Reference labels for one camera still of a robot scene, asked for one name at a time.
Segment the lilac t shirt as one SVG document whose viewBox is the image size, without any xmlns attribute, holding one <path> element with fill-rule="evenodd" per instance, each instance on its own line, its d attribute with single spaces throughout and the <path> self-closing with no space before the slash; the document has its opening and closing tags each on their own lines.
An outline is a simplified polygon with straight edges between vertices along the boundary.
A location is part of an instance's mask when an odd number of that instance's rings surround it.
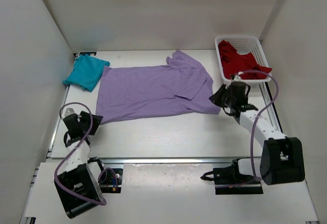
<svg viewBox="0 0 327 224">
<path fill-rule="evenodd" d="M 218 115 L 210 101 L 213 79 L 191 56 L 175 51 L 165 65 L 105 67 L 100 79 L 96 114 L 102 122 L 176 116 Z"/>
</svg>

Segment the teal t shirt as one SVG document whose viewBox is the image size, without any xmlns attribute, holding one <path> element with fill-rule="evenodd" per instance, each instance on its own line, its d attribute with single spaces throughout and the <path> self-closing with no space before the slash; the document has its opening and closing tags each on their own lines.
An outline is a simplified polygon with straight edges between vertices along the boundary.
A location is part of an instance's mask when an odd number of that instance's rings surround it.
<svg viewBox="0 0 327 224">
<path fill-rule="evenodd" d="M 80 55 L 75 59 L 69 76 L 62 82 L 64 85 L 77 85 L 92 92 L 102 76 L 104 67 L 109 66 L 108 61 L 90 55 Z"/>
</svg>

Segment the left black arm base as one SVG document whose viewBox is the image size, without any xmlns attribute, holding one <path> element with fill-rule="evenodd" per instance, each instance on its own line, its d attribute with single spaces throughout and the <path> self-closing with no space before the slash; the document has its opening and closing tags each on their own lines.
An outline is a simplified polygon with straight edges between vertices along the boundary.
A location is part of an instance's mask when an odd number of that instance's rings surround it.
<svg viewBox="0 0 327 224">
<path fill-rule="evenodd" d="M 123 183 L 123 165 L 104 165 L 96 177 L 103 193 L 121 193 Z"/>
</svg>

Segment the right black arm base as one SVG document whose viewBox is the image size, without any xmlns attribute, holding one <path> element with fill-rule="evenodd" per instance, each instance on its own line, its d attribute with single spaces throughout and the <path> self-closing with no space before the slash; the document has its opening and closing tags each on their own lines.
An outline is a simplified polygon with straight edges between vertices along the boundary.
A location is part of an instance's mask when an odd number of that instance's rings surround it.
<svg viewBox="0 0 327 224">
<path fill-rule="evenodd" d="M 228 167 L 216 167 L 204 173 L 200 179 L 214 182 L 215 195 L 257 195 L 263 194 L 260 181 L 254 176 L 240 173 L 238 161 L 233 160 Z"/>
</svg>

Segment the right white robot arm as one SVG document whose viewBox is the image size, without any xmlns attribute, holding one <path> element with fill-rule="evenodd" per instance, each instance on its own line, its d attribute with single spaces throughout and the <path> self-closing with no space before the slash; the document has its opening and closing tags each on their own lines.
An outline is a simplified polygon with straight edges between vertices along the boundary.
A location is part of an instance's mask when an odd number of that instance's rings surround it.
<svg viewBox="0 0 327 224">
<path fill-rule="evenodd" d="M 267 185 L 302 182 L 305 180 L 302 143 L 296 137 L 288 137 L 261 117 L 259 109 L 248 102 L 250 86 L 241 81 L 223 84 L 209 100 L 225 110 L 239 125 L 251 133 L 250 154 L 256 140 L 262 147 L 259 173 L 256 163 L 250 160 L 252 174 Z"/>
</svg>

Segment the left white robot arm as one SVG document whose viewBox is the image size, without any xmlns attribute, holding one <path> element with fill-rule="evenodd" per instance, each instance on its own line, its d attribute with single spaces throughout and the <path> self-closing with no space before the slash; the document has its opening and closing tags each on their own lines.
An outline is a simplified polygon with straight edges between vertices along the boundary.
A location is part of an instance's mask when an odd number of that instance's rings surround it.
<svg viewBox="0 0 327 224">
<path fill-rule="evenodd" d="M 73 219 L 98 206 L 105 205 L 99 183 L 107 178 L 101 160 L 90 158 L 90 136 L 97 131 L 102 116 L 67 108 L 63 122 L 67 128 L 64 145 L 69 157 L 63 161 L 63 172 L 55 171 L 55 187 L 68 218 Z"/>
</svg>

